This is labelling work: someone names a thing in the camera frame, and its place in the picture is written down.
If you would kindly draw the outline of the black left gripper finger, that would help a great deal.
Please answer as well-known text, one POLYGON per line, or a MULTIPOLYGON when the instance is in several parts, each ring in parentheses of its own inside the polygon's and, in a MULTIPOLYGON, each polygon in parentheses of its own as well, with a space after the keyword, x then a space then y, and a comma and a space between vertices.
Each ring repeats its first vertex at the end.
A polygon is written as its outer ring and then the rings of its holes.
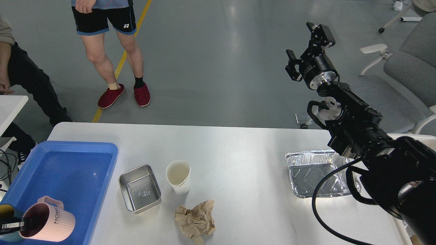
POLYGON ((27 218, 0 219, 0 234, 9 234, 26 229, 27 218))

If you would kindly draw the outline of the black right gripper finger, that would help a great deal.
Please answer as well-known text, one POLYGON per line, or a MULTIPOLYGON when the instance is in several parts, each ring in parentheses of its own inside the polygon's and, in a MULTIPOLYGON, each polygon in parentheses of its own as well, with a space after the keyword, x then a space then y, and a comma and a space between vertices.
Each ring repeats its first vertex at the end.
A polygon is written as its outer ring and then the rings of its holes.
POLYGON ((318 57, 325 53, 329 47, 336 44, 336 40, 330 28, 326 25, 315 25, 314 23, 306 23, 311 32, 308 48, 306 49, 306 59, 318 57))
POLYGON ((301 82, 303 76, 296 69, 296 65, 302 65, 304 63, 303 59, 297 59, 294 52, 290 49, 287 49, 286 54, 288 56, 288 65, 286 65, 285 70, 293 81, 301 82))

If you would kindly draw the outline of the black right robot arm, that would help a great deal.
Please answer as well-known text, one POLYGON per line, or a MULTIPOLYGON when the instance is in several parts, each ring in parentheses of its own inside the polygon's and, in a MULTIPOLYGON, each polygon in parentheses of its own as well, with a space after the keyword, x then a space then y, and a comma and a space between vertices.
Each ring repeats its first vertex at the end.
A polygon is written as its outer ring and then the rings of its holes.
POLYGON ((410 136, 391 138, 379 127, 383 116, 352 92, 325 49, 336 41, 326 25, 306 23, 311 36, 300 58, 286 50, 285 67, 293 81, 304 81, 334 104, 311 100, 307 113, 330 133, 328 146, 353 161, 327 174, 315 187, 312 210, 318 222, 334 236, 353 244, 364 242, 336 232, 320 218, 316 195, 335 173, 346 170, 348 188, 358 202, 378 205, 391 216, 406 221, 425 245, 435 244, 435 151, 410 136))

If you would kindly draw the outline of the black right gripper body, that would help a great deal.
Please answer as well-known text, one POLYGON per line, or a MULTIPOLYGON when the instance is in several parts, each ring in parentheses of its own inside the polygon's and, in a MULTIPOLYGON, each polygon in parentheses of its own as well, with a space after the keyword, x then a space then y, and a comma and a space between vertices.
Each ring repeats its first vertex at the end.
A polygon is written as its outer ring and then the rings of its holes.
POLYGON ((339 77, 336 68, 326 54, 303 60, 304 63, 296 65, 296 69, 301 73, 302 80, 310 90, 317 90, 324 83, 331 84, 339 77))

